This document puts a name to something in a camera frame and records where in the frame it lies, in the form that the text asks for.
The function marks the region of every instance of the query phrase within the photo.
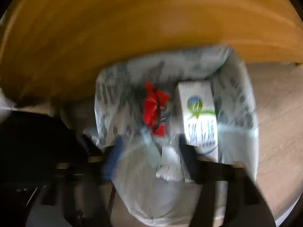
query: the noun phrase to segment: plastic wrapper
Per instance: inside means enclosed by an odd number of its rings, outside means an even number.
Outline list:
[[[142,89],[149,81],[174,98],[178,82],[205,78],[211,82],[214,94],[219,162],[241,161],[255,178],[258,167],[255,100],[245,64],[232,49],[216,46],[151,54],[114,64],[102,70],[97,78],[95,114],[99,145],[110,145],[116,134],[128,134],[112,181],[128,211],[146,225],[188,224],[201,187],[184,180],[167,182],[156,178],[162,163],[157,151],[164,145],[168,146],[167,151],[170,146],[178,148],[176,138],[182,123],[175,121],[178,118],[172,108],[167,127],[169,142],[163,139],[157,142],[148,132],[142,133],[142,111],[133,90]],[[218,187],[215,218],[222,218],[226,185],[219,182]]]
[[[143,102],[143,121],[154,135],[166,135],[166,105],[169,96],[145,83],[146,97]]]
[[[156,177],[162,177],[166,181],[181,181],[183,170],[181,156],[173,146],[162,147],[161,168],[156,172]]]

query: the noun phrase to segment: wooden floor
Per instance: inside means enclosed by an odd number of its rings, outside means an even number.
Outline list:
[[[247,67],[259,120],[257,183],[278,217],[303,189],[303,66]]]

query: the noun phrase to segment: white plastic bag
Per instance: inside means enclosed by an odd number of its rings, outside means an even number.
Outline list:
[[[149,226],[188,224],[201,186],[167,182],[155,177],[157,158],[136,126],[140,107],[132,88],[145,81],[174,91],[177,82],[208,78],[212,83],[218,121],[219,162],[245,164],[252,178],[258,166],[258,126],[255,100],[246,67],[230,48],[202,47],[163,52],[118,63],[98,76],[95,114],[101,146],[111,145],[117,134],[126,135],[113,183],[128,211]],[[218,183],[216,218],[225,211],[226,185]]]

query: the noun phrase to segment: trash bin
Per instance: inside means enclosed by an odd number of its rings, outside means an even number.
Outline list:
[[[194,213],[201,187],[155,177],[159,159],[138,133],[141,118],[132,90],[145,81],[171,90],[179,81],[208,79],[218,123],[219,162],[241,161],[252,179],[258,167],[255,98],[245,63],[232,48],[199,47],[160,52],[113,64],[96,82],[95,115],[100,148],[117,134],[127,142],[112,179],[128,211],[149,226],[185,225]],[[216,219],[224,217],[226,185],[218,183]]]

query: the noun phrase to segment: carton logo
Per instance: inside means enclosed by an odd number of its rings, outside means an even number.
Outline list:
[[[216,115],[213,110],[203,110],[203,102],[198,96],[192,96],[187,100],[187,108],[192,113],[189,119],[193,117],[198,119],[201,114]]]

